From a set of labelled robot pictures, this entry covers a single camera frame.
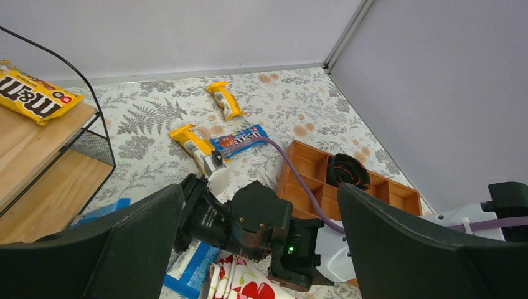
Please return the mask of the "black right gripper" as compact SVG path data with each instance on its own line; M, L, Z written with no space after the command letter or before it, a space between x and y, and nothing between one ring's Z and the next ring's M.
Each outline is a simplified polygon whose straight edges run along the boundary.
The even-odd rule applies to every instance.
M269 255L309 255L314 248L323 221L295 217L293 203L260 181L239 189L225 204L207 182L190 174L180 183L184 203L173 245L177 253L195 240L254 261Z

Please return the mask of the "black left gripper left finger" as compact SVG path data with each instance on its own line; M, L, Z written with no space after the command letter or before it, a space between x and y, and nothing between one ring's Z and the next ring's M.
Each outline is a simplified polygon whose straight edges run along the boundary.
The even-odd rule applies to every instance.
M184 200L171 184L31 243L1 246L2 298L158 298Z

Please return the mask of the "blue white candy bar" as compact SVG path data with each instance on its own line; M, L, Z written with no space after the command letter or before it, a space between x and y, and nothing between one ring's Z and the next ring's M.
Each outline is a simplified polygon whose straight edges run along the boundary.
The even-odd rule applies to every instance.
M171 252L163 285L186 297L199 298L209 265L216 261L220 249L193 239L180 253Z
M86 224L100 217L103 217L107 214L111 214L113 212L119 211L120 209L128 207L130 205L130 202L131 202L130 198L121 198L118 201L114 202L113 204L99 207L86 214L76 216L74 220L72 221L72 223L68 226L68 229L78 227L80 225Z

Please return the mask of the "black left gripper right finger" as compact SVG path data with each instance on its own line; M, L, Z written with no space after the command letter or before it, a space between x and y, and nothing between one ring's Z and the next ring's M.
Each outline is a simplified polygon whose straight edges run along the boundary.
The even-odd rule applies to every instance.
M526 298L527 185L490 184L495 218L447 224L409 214L351 184L337 201L363 298Z

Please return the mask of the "yellow m&m candy bag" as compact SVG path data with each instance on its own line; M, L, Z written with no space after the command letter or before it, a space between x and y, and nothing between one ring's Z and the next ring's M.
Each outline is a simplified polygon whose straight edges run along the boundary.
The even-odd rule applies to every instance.
M1 61L1 105L45 126L84 99Z

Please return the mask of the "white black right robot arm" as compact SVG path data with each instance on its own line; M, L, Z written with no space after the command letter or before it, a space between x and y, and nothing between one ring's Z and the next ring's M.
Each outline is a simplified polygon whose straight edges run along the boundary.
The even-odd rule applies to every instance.
M293 205L258 181L222 204L194 174L180 184L174 242L193 239L243 258L271 258L270 278L297 291L356 279L364 298L525 298L527 186L490 184L488 202L414 216L350 184L337 192L341 231L293 216Z

